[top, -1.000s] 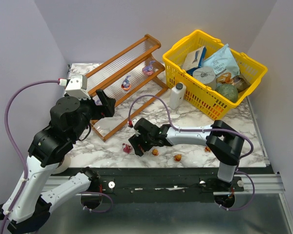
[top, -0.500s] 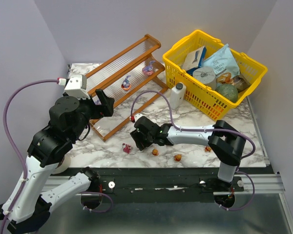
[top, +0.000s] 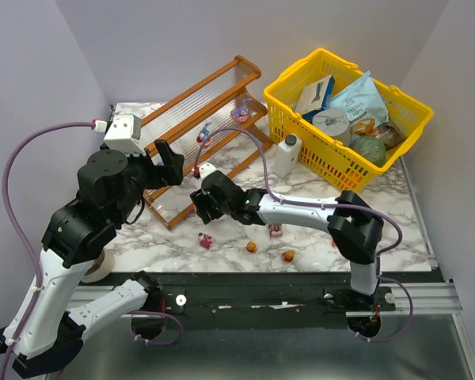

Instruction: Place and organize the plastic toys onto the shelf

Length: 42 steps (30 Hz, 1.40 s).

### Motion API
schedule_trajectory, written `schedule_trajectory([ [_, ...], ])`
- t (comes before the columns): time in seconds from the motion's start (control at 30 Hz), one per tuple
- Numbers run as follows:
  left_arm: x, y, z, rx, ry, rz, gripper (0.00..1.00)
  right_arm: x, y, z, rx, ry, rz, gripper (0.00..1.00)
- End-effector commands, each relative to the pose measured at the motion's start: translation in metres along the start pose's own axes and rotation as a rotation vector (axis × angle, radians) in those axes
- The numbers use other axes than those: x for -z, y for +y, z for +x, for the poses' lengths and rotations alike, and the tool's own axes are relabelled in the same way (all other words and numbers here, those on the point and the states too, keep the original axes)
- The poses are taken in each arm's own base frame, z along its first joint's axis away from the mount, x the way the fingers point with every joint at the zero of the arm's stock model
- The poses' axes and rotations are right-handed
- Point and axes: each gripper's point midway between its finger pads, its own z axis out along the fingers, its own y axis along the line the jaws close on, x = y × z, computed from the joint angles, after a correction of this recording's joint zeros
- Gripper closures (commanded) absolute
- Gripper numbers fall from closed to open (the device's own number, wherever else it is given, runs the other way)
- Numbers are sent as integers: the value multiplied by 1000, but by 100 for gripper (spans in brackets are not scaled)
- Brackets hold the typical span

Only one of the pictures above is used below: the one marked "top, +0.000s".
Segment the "purple bunny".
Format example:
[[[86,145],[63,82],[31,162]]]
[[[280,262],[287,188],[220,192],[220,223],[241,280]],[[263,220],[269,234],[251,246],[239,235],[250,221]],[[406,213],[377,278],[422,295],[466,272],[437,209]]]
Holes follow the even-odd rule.
[[[196,141],[200,146],[209,146],[211,144],[211,138],[209,137],[210,131],[209,127],[212,125],[212,122],[206,122],[202,129],[197,135]]]
[[[245,121],[248,120],[249,118],[249,109],[248,109],[248,103],[251,101],[251,98],[245,98],[241,104],[237,107],[235,107],[231,112],[230,112],[230,117],[232,120],[242,124]]]

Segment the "dark pink cake toy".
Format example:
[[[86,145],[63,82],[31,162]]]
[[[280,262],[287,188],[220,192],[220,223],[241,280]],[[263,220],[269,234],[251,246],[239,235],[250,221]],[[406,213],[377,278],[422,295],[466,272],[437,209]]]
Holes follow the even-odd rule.
[[[213,244],[213,237],[209,234],[198,233],[199,245],[205,249],[210,249]]]

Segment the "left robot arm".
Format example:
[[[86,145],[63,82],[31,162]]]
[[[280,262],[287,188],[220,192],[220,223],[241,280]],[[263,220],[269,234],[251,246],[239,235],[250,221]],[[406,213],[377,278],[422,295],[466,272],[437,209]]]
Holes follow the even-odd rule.
[[[184,156],[165,140],[154,145],[161,156],[126,156],[103,149],[78,173],[74,200],[51,217],[42,238],[31,290],[10,324],[0,329],[0,354],[15,355],[13,369],[23,379],[57,372],[81,351],[97,331],[126,314],[169,319],[161,284],[145,272],[84,306],[68,303],[104,247],[116,237],[146,190],[179,185]]]

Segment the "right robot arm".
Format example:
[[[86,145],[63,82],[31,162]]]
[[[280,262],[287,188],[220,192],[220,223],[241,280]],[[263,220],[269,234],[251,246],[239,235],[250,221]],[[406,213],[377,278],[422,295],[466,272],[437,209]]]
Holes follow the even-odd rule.
[[[378,288],[376,249],[385,215],[354,192],[325,199],[281,196],[261,188],[244,190],[215,171],[190,198],[205,224],[227,215],[246,226],[281,224],[325,232],[350,262],[351,290],[370,297]]]

